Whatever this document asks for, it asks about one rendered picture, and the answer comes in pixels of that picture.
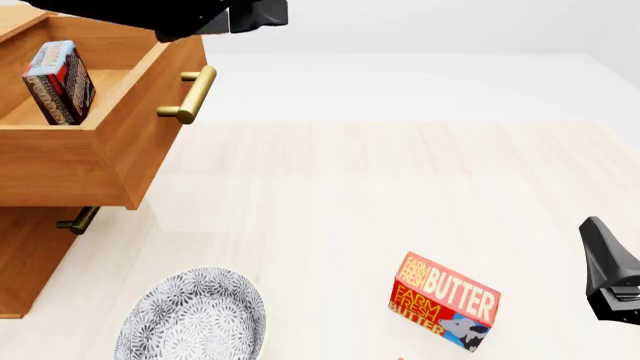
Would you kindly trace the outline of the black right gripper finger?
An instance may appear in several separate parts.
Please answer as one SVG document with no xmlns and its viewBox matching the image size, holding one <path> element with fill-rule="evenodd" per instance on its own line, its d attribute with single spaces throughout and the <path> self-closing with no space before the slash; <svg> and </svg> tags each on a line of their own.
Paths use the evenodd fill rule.
<svg viewBox="0 0 640 360">
<path fill-rule="evenodd" d="M 586 265 L 586 296 L 611 287 L 640 287 L 640 260 L 611 233 L 604 222 L 588 217 L 580 226 Z"/>
</svg>

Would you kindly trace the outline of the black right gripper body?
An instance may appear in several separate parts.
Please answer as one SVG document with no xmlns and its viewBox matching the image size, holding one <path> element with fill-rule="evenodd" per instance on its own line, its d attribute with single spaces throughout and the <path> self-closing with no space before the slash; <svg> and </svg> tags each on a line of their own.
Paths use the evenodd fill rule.
<svg viewBox="0 0 640 360">
<path fill-rule="evenodd" d="M 587 301 L 597 320 L 640 326 L 640 286 L 600 288 Z"/>
</svg>

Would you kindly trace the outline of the wooden drawer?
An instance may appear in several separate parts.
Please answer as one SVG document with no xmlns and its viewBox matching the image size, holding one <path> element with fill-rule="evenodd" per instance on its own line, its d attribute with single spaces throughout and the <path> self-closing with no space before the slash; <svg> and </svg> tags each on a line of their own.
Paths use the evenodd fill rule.
<svg viewBox="0 0 640 360">
<path fill-rule="evenodd" d="M 203 42 L 162 43 L 149 30 L 52 14 L 46 42 L 73 41 L 96 89 L 81 125 L 49 125 L 41 112 L 64 137 L 52 158 L 73 146 L 51 172 L 53 187 L 64 206 L 135 209 L 184 126 L 156 108 L 181 105 L 192 85 L 181 73 L 208 65 Z"/>
</svg>

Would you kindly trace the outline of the chocolate pudding box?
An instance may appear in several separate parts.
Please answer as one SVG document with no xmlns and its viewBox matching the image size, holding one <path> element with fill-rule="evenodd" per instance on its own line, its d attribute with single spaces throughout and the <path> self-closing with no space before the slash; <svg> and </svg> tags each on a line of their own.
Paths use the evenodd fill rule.
<svg viewBox="0 0 640 360">
<path fill-rule="evenodd" d="M 49 125 L 81 125 L 96 89 L 73 41 L 49 41 L 22 74 Z"/>
</svg>

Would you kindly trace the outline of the wooden cabinet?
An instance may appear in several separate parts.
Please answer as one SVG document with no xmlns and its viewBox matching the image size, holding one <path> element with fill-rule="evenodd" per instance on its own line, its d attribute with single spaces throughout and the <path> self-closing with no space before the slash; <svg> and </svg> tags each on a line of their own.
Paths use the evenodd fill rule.
<svg viewBox="0 0 640 360">
<path fill-rule="evenodd" d="M 26 4 L 0 5 L 0 319 L 20 319 L 76 239 L 57 229 L 79 207 L 63 205 L 52 170 L 69 160 L 68 145 L 58 160 L 53 147 L 65 142 L 50 128 L 29 94 L 22 73 L 49 40 L 52 13 Z"/>
</svg>

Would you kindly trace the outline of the red butter box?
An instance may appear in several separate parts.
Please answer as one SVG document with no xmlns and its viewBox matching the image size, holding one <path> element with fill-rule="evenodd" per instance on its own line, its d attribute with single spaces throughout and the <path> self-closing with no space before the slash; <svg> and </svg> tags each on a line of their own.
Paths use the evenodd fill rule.
<svg viewBox="0 0 640 360">
<path fill-rule="evenodd" d="M 410 251 L 388 308 L 473 353 L 494 326 L 500 298 L 499 291 Z"/>
</svg>

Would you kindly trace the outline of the blue-white patterned bowl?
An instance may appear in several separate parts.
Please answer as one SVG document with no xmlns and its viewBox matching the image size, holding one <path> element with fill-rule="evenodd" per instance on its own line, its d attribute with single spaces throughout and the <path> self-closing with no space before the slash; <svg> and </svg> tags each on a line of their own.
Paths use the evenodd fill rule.
<svg viewBox="0 0 640 360">
<path fill-rule="evenodd" d="M 257 287 L 224 267 L 171 275 L 125 318 L 112 360 L 260 360 L 267 313 Z"/>
</svg>

